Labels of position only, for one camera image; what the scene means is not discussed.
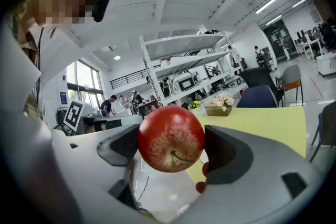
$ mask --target man in black shirt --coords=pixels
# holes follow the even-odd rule
[[[110,99],[105,100],[104,102],[102,102],[100,109],[106,111],[107,115],[110,114],[110,112],[112,112],[112,114],[114,115],[113,110],[111,109],[112,103],[117,99],[117,97],[115,95],[112,95],[110,97]]]

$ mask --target white shelving unit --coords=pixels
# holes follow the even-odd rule
[[[207,85],[210,85],[219,79],[224,79],[226,76],[233,76],[235,71],[243,69],[239,64],[239,67],[235,69],[231,68],[229,70],[224,70],[222,63],[226,60],[225,56],[229,54],[236,54],[237,56],[237,50],[233,49],[223,51],[220,46],[221,40],[223,40],[223,38],[226,38],[226,36],[186,35],[145,42],[143,37],[140,37],[143,61],[149,74],[150,82],[161,106],[168,105],[169,103],[176,101],[177,99],[190,93],[193,93]],[[208,53],[205,55],[184,56],[188,52],[204,49],[208,50]],[[167,67],[153,68],[152,61],[171,56],[179,56],[179,60],[181,62],[171,64]],[[159,79],[182,73],[186,70],[203,66],[215,61],[218,61],[218,66],[220,67],[221,73],[219,75],[213,76],[210,79],[199,81],[195,87],[192,87],[186,91],[172,94],[169,97],[164,97],[159,84]]]

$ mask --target floor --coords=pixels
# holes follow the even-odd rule
[[[297,64],[301,70],[303,85],[303,100],[307,127],[307,157],[312,156],[318,139],[313,146],[311,142],[318,125],[318,114],[328,103],[336,100],[336,74],[325,76],[318,74],[316,64],[312,60],[307,60],[304,56],[295,57],[290,61],[281,62],[278,69],[272,73],[272,76],[278,76],[289,65]],[[295,101],[296,91],[286,92],[286,106],[302,105]],[[299,90],[298,101],[301,101]],[[336,146],[321,146],[312,164],[323,173],[327,173],[336,158]],[[195,184],[189,179],[186,172],[167,174],[155,171],[149,167],[141,156],[137,153],[136,171],[134,176],[134,192],[136,199],[139,199],[143,192],[146,181],[148,184],[142,193],[140,206],[148,210],[157,220],[161,222],[170,222],[179,214],[184,212],[188,205],[192,203],[199,194],[195,190]]]

